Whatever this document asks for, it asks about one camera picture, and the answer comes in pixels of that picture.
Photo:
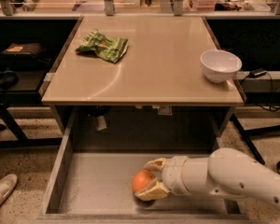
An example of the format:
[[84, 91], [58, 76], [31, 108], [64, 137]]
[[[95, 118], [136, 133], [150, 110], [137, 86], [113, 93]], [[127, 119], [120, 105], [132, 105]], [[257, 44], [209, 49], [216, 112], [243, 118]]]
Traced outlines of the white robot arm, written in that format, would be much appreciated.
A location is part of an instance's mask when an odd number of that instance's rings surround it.
[[133, 177], [132, 191], [144, 202], [170, 194], [203, 193], [227, 200], [253, 198], [280, 211], [280, 175], [229, 147], [207, 158], [173, 156], [149, 161]]

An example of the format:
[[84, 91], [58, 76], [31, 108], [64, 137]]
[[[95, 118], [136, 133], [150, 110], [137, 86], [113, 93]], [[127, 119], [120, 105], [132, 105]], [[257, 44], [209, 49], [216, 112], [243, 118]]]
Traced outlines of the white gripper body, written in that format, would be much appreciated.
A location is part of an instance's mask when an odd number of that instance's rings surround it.
[[187, 159], [187, 156], [173, 156], [165, 162], [161, 172], [163, 184], [176, 196], [189, 195], [182, 178], [183, 166]]

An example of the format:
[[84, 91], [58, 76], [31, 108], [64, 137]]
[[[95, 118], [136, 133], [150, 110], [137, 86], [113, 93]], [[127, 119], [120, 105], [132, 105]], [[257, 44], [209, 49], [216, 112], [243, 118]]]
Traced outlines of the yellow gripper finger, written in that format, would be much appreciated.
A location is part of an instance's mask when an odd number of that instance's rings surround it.
[[166, 198], [169, 192], [163, 182], [155, 178], [146, 187], [138, 190], [135, 197], [144, 202], [156, 201]]
[[148, 161], [144, 168], [151, 171], [151, 172], [159, 172], [161, 173], [169, 160], [166, 158], [158, 158], [153, 161]]

